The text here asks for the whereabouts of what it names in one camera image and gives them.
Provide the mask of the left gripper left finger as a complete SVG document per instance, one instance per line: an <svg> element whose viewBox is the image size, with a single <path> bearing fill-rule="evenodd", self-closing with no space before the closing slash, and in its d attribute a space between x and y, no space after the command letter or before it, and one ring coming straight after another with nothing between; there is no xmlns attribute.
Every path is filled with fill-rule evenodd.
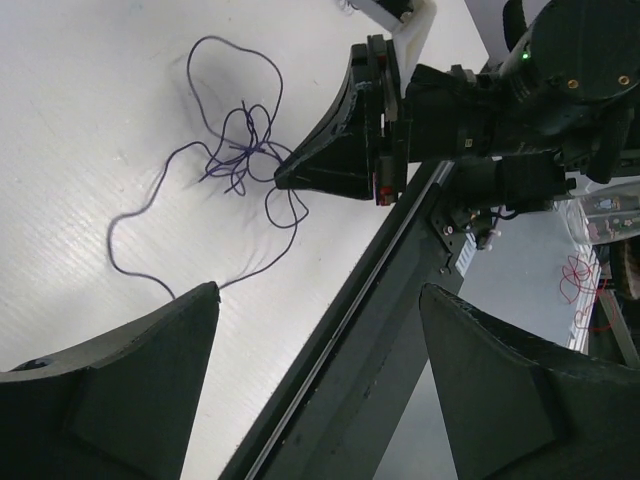
<svg viewBox="0 0 640 480"><path fill-rule="evenodd" d="M219 318L208 282L1 374L4 479L178 479Z"/></svg>

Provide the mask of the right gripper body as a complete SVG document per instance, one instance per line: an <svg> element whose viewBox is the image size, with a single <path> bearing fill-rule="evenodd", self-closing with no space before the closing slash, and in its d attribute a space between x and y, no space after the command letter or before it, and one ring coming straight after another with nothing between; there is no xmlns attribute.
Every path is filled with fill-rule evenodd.
<svg viewBox="0 0 640 480"><path fill-rule="evenodd" d="M393 42L371 35L359 48L352 75L356 98L363 102L367 175L376 204L390 206L406 190L411 118L401 98Z"/></svg>

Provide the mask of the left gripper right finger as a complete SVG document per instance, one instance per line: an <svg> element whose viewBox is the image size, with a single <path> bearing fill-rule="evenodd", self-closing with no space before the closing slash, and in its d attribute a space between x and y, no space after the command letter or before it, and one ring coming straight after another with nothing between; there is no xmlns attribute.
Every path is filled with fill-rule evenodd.
<svg viewBox="0 0 640 480"><path fill-rule="evenodd" d="M636 479L639 372L485 313L440 286L424 336L461 479Z"/></svg>

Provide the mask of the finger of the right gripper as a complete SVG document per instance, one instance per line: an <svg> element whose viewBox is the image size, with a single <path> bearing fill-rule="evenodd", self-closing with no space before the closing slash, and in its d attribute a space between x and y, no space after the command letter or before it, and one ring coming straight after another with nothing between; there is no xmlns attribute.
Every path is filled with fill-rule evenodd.
<svg viewBox="0 0 640 480"><path fill-rule="evenodd" d="M343 84L319 123L276 169L276 187L371 200L367 127L375 100L372 87Z"/></svg>

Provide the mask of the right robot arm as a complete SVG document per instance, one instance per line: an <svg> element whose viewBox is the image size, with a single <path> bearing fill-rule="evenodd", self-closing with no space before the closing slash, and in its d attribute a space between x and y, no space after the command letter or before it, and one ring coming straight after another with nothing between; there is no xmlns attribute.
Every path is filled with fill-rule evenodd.
<svg viewBox="0 0 640 480"><path fill-rule="evenodd" d="M506 58L476 73L418 57L424 1L367 1L386 29L351 48L329 110L275 173L281 190L397 202L412 163L459 173L433 221L484 247L498 219L570 196L581 173L598 184L639 169L639 5L550 1L526 20L502 10Z"/></svg>

